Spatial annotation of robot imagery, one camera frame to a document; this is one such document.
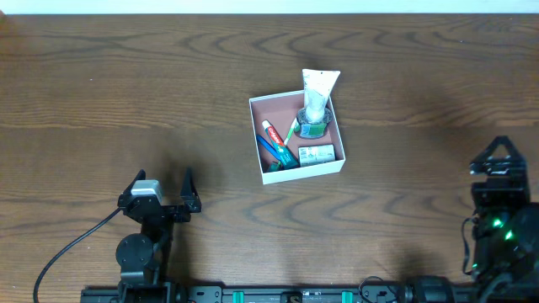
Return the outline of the green white toothbrush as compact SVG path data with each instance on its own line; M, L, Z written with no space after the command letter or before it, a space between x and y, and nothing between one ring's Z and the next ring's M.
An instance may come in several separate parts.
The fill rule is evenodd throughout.
M294 133L294 128L296 127L296 124L297 124L296 120L293 120L293 121L292 121L292 124L291 124L291 127L290 127L290 129L289 129L289 131L288 131L288 134L287 134L287 136L286 136L286 138L285 138L284 140L281 138L287 147L288 147L287 144L289 143L289 141L290 141L290 139L291 139L291 136L292 136L292 134Z

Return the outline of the small green white box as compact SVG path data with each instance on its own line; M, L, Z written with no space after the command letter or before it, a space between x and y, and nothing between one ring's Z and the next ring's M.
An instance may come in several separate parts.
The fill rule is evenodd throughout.
M298 156L301 167L333 162L336 159L334 146L332 144L299 147Z

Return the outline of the white lotion tube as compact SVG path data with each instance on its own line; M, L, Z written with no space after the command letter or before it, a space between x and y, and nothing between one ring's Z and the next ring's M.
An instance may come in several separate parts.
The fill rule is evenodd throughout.
M341 71L303 69L305 107L319 111L326 106Z

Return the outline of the clear blue soap pump bottle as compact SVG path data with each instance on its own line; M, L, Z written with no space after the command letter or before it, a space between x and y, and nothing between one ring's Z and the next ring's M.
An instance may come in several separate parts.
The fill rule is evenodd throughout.
M323 117L319 122L311 122L307 119L307 110L300 109L296 115L297 126L294 131L303 139L318 139L325 136L326 128L333 120L333 112L329 108L323 111Z

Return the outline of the blue disposable razor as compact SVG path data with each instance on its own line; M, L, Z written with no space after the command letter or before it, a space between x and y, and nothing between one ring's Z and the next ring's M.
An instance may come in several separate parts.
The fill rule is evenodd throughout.
M263 138L261 135L256 135L255 138L258 144L263 148L263 150L268 155L272 156L271 159L262 157L262 160L264 161L265 164L271 164L272 162L279 163L281 161L280 156L277 153L277 151L274 149L274 147L270 143L267 142L267 140L265 140L265 138Z

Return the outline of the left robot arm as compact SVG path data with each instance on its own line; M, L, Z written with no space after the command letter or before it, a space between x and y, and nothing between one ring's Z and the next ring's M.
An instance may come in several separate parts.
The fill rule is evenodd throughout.
M201 212L201 201L193 183L192 170L185 171L180 202L163 205L163 189L140 170L120 194L117 206L123 215L141 225L118 244L120 265L117 302L186 302L185 287L167 278L168 259L176 223L187 223Z

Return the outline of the green white toothpaste tube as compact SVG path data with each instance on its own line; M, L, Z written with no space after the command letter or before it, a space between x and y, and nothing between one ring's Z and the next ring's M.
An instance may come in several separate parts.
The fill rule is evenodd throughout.
M299 167L299 162L296 160L294 155L280 138L280 135L278 134L276 128L268 120L263 120L262 126L267 136L270 138L272 146L279 155L284 169L292 169Z

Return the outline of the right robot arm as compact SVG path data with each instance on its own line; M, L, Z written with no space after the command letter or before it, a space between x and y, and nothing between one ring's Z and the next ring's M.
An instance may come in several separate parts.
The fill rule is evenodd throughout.
M470 284L423 276L406 282L401 302L498 302L538 299L538 204L531 201L525 158L508 136L497 136L469 165L485 180L472 184L472 238L462 272Z

